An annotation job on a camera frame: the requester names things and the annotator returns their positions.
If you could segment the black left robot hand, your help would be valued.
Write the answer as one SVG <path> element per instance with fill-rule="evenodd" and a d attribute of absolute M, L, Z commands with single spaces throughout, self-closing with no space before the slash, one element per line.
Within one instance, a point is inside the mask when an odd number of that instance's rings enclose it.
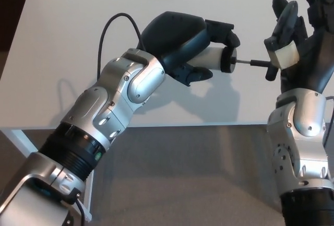
<path fill-rule="evenodd" d="M 240 40 L 234 25 L 166 11 L 141 33 L 137 48 L 155 56 L 174 80 L 189 86 L 213 77 L 213 70 L 232 73 Z"/>

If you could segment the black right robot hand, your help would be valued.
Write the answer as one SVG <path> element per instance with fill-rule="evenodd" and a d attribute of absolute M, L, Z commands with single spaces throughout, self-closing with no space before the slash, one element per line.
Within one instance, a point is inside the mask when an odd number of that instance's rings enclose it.
<path fill-rule="evenodd" d="M 283 69 L 270 63 L 266 79 L 280 75 L 281 92 L 304 88 L 323 93 L 333 74 L 333 0 L 306 0 L 308 20 L 314 29 L 307 35 L 304 18 L 298 15 L 296 1 L 272 0 L 277 24 L 271 37 L 264 40 L 270 57 L 280 49 L 295 45 L 298 61 Z"/>

